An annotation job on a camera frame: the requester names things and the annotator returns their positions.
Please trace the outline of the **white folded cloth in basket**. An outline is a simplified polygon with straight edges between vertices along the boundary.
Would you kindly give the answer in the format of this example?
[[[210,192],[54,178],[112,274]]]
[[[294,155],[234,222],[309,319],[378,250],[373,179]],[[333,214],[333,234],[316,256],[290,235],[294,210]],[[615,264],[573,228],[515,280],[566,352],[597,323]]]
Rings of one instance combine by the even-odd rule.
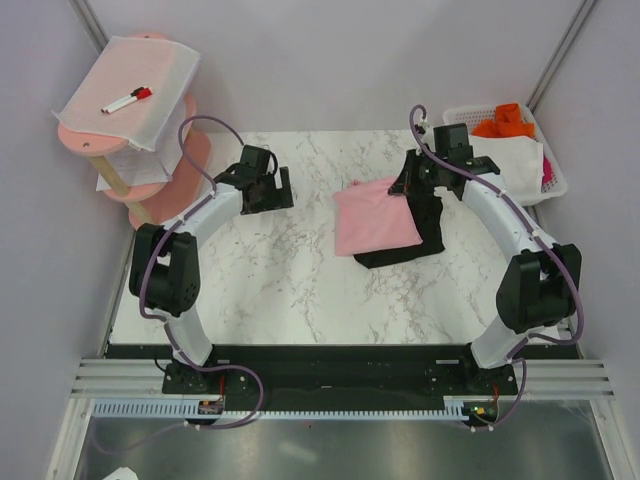
[[[542,192],[543,145],[531,138],[483,138],[471,135],[477,157],[488,156],[500,169],[507,191],[520,203]]]

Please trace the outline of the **pink tiered wooden stand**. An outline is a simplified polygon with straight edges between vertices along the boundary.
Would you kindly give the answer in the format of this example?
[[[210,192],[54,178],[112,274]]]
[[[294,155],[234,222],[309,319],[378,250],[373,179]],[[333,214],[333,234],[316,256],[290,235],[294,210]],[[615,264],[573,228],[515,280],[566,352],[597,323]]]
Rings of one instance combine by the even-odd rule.
[[[163,35],[154,33],[140,33],[126,37],[152,37],[170,40]],[[182,101],[186,102],[186,118],[198,112],[196,99],[190,92],[190,86],[182,99]],[[133,227],[139,227],[143,223],[162,223],[179,214],[194,202],[203,182],[200,174],[189,166],[185,156],[187,154],[192,155],[197,165],[205,168],[209,163],[212,150],[208,137],[196,130],[193,125],[186,124],[184,122],[185,119],[179,125],[177,132],[182,157],[173,173],[172,179],[164,184],[158,183],[135,187],[128,187],[124,184],[106,159],[106,156],[126,147],[131,147],[129,144],[124,144],[121,148],[111,153],[93,154],[88,157],[68,150],[89,161],[99,174],[96,185],[97,191],[105,194],[115,202],[124,204],[129,211],[129,221]]]

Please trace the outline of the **red capped white marker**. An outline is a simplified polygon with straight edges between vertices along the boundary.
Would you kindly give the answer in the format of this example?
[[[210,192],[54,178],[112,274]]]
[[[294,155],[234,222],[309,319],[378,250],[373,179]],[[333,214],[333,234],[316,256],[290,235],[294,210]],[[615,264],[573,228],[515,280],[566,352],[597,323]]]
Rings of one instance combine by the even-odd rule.
[[[130,105],[132,103],[135,103],[135,102],[137,102],[139,100],[145,99],[145,98],[147,98],[147,97],[149,97],[151,95],[152,95],[152,90],[149,87],[144,87],[144,89],[141,90],[136,95],[136,97],[130,98],[129,100],[126,100],[125,102],[117,105],[115,108],[110,109],[106,114],[107,115],[112,114],[112,113],[114,113],[114,112],[116,112],[116,111],[118,111],[118,110],[120,110],[122,108],[125,108],[126,106],[128,106],[128,105]]]

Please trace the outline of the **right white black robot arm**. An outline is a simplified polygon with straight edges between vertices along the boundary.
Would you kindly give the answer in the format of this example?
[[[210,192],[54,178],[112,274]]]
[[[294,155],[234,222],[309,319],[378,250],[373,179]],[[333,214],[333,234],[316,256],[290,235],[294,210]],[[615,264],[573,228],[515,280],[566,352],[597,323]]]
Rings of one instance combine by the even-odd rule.
[[[494,161],[474,155],[465,125],[434,128],[433,147],[425,141],[425,127],[410,125],[417,146],[407,151],[390,194],[418,199],[447,189],[479,218],[507,262],[496,318],[470,343],[471,360],[457,371],[460,386],[477,394],[493,383],[493,369],[511,362],[530,339],[556,345],[580,339],[582,255],[575,245],[556,242],[508,193]]]

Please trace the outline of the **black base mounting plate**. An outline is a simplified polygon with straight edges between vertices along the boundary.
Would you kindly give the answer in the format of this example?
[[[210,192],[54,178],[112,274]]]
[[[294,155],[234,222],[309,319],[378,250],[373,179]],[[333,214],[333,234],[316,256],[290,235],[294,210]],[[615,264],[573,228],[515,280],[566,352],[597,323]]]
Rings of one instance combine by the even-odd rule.
[[[514,395],[509,365],[475,365],[465,345],[217,345],[205,367],[241,365],[266,387],[371,387],[416,390],[434,396]]]

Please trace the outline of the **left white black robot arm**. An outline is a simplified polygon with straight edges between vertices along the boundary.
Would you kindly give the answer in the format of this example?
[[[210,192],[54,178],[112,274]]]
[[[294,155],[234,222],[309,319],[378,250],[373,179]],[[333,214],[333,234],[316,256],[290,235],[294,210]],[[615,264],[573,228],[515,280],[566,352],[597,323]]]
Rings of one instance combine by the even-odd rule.
[[[213,179],[213,186],[183,212],[161,225],[138,227],[129,291],[140,315],[163,325],[173,356],[188,365],[185,382],[208,393],[219,382],[209,363],[213,345],[196,308],[201,290],[199,250],[225,223],[238,215],[294,206],[289,170],[272,151],[246,145],[240,160]]]

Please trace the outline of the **white plastic laundry basket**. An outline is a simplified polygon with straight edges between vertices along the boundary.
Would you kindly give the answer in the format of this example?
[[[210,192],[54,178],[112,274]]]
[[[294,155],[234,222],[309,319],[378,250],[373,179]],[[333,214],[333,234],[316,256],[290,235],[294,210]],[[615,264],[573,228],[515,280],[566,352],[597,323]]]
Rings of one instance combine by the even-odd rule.
[[[567,192],[559,164],[526,106],[510,103],[449,108],[443,120],[467,126],[474,154],[494,161],[509,195],[521,205],[534,206]]]

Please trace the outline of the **orange cloth in basket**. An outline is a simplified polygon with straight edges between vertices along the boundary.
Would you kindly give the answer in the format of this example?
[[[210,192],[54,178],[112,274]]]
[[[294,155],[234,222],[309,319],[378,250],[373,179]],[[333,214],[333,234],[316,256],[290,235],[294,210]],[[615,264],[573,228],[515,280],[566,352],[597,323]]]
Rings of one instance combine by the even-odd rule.
[[[524,122],[517,103],[503,104],[495,108],[494,118],[479,123],[472,131],[474,136],[483,138],[535,137],[535,125]]]

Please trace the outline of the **pink t shirt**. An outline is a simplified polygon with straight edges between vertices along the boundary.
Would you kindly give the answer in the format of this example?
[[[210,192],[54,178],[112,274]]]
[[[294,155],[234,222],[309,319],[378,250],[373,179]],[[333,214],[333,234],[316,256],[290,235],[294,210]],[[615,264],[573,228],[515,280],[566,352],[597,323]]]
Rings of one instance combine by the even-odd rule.
[[[407,198],[388,193],[394,181],[394,177],[354,181],[332,195],[337,256],[412,247],[422,242]]]

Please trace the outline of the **white paper sheets on stand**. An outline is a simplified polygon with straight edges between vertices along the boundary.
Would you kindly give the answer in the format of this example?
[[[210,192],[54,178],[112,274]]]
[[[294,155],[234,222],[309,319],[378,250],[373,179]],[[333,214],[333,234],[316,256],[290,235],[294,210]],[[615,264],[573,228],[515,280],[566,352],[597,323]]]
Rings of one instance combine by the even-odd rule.
[[[186,118],[186,102],[182,101],[170,115],[154,152],[126,147],[106,159],[128,187],[164,184],[170,181],[182,157],[177,132]]]

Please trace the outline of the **black cloth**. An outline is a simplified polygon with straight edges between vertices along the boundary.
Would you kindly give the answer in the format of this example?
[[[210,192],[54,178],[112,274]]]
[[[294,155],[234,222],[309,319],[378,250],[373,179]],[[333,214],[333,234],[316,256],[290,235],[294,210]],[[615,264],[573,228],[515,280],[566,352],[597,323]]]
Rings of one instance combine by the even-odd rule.
[[[445,250],[440,226],[442,199],[435,195],[409,197],[408,206],[421,242],[413,246],[356,254],[356,262],[367,269],[375,269],[436,255]]]

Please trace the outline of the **white mesh cloth on stand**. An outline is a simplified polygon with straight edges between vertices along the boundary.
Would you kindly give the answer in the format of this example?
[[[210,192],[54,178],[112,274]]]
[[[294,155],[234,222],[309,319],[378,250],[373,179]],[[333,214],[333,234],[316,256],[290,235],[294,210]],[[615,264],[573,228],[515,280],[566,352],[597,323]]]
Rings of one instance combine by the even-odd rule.
[[[85,157],[111,153],[124,144],[154,151],[200,60],[196,50],[171,40],[112,37],[56,114],[59,139]],[[100,112],[138,87],[149,87],[152,95],[109,115]]]

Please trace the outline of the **black capped white marker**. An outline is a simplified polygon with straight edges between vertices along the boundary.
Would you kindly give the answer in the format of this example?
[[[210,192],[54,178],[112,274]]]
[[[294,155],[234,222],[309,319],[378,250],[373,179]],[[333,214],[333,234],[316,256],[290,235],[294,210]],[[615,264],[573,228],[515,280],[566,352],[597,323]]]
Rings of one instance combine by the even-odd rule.
[[[136,88],[135,90],[133,90],[132,92],[128,93],[128,94],[127,94],[127,95],[125,95],[124,97],[119,98],[119,99],[117,99],[117,100],[115,100],[115,101],[111,102],[110,104],[108,104],[108,105],[106,105],[106,106],[102,107],[102,108],[100,109],[100,112],[101,112],[101,113],[105,113],[105,114],[106,114],[110,109],[115,108],[117,105],[119,105],[119,104],[121,104],[121,103],[125,102],[126,100],[129,100],[130,98],[136,97],[136,95],[137,95],[141,90],[143,90],[143,89],[144,89],[144,87],[138,87],[138,88]]]

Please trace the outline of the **magenta cloth in basket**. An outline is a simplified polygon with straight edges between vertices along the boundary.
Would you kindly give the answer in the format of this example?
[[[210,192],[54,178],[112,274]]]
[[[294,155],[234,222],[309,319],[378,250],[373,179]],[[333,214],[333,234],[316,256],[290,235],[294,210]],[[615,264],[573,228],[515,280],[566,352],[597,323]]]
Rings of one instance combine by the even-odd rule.
[[[547,185],[551,183],[552,180],[553,180],[553,167],[549,159],[546,156],[544,156],[542,185]]]

